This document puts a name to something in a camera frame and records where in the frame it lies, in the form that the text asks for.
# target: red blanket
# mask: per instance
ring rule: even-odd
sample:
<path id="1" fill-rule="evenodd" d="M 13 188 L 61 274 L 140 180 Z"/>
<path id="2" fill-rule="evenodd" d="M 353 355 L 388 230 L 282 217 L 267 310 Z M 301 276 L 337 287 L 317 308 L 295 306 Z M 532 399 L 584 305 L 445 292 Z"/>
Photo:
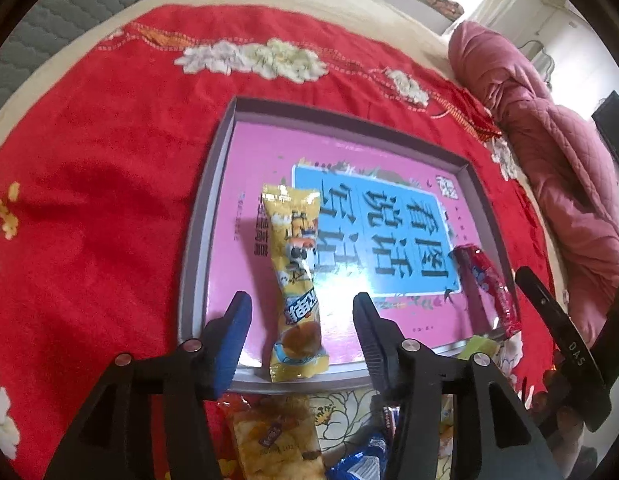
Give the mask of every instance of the red blanket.
<path id="1" fill-rule="evenodd" d="M 304 44 L 329 73 L 298 84 L 251 72 L 186 74 L 194 43 Z M 429 94 L 415 107 L 383 78 L 401 70 Z M 78 62 L 0 149 L 0 197 L 18 235 L 0 234 L 0 386 L 21 432 L 16 467 L 41 478 L 67 425 L 110 360 L 174 344 L 177 282 L 198 176 L 235 94 L 286 100 L 386 124 L 472 161 L 514 268 L 551 286 L 542 228 L 525 192 L 502 179 L 476 137 L 496 134 L 467 92 L 387 46 L 302 14 L 263 7 L 155 9 Z M 541 387 L 552 342 L 519 294 L 525 356 Z"/>

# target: blue snack package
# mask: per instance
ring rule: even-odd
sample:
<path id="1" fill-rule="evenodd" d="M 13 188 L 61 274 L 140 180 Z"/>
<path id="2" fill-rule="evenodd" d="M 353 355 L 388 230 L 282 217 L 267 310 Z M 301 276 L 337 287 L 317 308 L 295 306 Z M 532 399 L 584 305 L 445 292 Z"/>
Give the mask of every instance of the blue snack package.
<path id="1" fill-rule="evenodd" d="M 382 480 L 387 466 L 387 443 L 374 433 L 365 446 L 328 469 L 327 480 Z"/>

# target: pink quilt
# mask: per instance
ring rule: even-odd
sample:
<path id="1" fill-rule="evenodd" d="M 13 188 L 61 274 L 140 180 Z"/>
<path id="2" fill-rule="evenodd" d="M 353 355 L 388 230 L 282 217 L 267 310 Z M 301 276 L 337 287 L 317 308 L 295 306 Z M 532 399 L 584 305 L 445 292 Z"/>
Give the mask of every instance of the pink quilt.
<path id="1" fill-rule="evenodd" d="M 619 194 L 611 156 L 598 132 L 554 104 L 531 63 L 509 40 L 464 22 L 449 42 L 461 84 L 507 134 L 568 273 L 569 314 L 591 346 L 619 285 Z"/>

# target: metal rivet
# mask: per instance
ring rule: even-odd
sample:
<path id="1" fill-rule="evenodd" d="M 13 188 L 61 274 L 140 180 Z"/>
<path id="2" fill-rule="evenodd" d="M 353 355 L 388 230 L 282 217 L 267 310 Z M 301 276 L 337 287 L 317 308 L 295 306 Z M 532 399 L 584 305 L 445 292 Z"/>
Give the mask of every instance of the metal rivet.
<path id="1" fill-rule="evenodd" d="M 114 364 L 116 366 L 127 366 L 132 362 L 132 356 L 130 354 L 119 354 L 114 359 Z"/>
<path id="2" fill-rule="evenodd" d="M 478 365 L 478 366 L 487 366 L 489 365 L 489 362 L 491 361 L 491 359 L 489 358 L 489 356 L 485 355 L 485 354 L 474 354 L 474 362 Z"/>
<path id="3" fill-rule="evenodd" d="M 183 350 L 186 352 L 198 352 L 203 344 L 198 339 L 188 339 L 183 343 Z"/>
<path id="4" fill-rule="evenodd" d="M 400 345 L 408 352 L 418 352 L 421 349 L 421 344 L 416 339 L 405 339 Z"/>

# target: gray quilted headboard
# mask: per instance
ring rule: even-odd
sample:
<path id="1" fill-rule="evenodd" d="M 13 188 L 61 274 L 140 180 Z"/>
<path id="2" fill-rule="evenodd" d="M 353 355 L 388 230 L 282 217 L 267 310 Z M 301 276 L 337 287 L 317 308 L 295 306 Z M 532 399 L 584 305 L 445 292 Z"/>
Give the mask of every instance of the gray quilted headboard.
<path id="1" fill-rule="evenodd" d="M 39 66 L 139 0 L 39 0 L 0 48 L 0 108 Z"/>

